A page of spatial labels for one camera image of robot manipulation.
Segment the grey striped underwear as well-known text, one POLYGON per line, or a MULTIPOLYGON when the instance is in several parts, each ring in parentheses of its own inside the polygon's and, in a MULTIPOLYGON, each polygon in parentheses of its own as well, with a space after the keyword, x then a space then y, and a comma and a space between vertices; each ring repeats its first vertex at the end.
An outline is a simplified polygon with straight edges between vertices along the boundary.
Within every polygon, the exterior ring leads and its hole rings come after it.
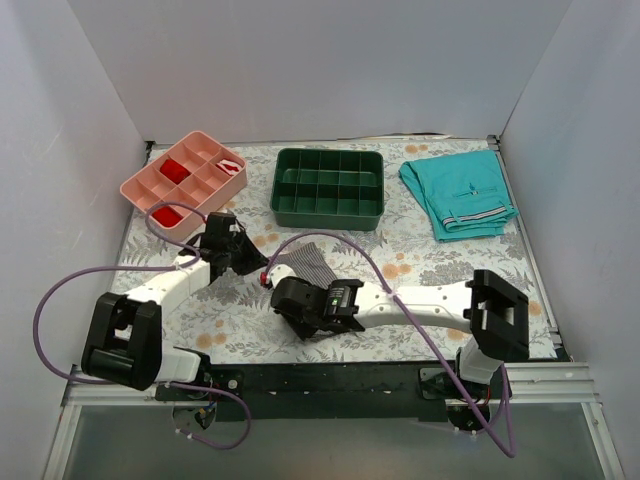
POLYGON ((299 278, 320 288, 327 288, 337 279, 322 251, 314 242, 305 243, 280 254, 275 263, 292 268, 299 278))

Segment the teal shorts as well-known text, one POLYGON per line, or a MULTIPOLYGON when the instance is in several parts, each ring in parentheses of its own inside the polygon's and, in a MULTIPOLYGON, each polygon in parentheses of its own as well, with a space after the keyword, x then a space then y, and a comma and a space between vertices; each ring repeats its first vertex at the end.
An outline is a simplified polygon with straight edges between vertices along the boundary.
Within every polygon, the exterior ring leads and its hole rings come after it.
POLYGON ((491 150, 406 161, 399 176, 440 242, 500 236, 518 216, 491 150))

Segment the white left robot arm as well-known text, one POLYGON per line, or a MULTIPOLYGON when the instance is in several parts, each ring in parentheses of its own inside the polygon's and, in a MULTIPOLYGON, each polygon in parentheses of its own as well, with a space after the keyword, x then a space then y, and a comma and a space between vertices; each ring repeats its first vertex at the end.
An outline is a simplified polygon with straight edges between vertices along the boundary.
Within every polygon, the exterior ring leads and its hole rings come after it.
POLYGON ((136 390, 178 382, 188 398, 205 398, 213 386, 213 377, 205 369, 208 357, 164 341, 163 321, 227 270, 246 276, 267 263, 233 214, 209 214, 204 232, 186 243, 174 270, 124 294, 108 292, 98 298, 82 372, 136 390))

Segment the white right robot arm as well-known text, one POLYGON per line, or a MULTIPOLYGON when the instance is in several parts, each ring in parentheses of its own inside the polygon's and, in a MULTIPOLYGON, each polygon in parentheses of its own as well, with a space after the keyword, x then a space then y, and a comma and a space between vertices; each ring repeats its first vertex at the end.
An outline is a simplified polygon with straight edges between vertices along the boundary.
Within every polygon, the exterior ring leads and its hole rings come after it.
POLYGON ((343 334, 404 324, 409 311, 421 326, 470 335, 456 354, 454 389, 475 397, 504 363, 529 359, 529 299, 490 270, 476 270, 469 281, 444 286, 405 286, 395 294, 356 279, 319 287, 285 265, 263 276, 272 289, 271 308, 296 335, 343 334))

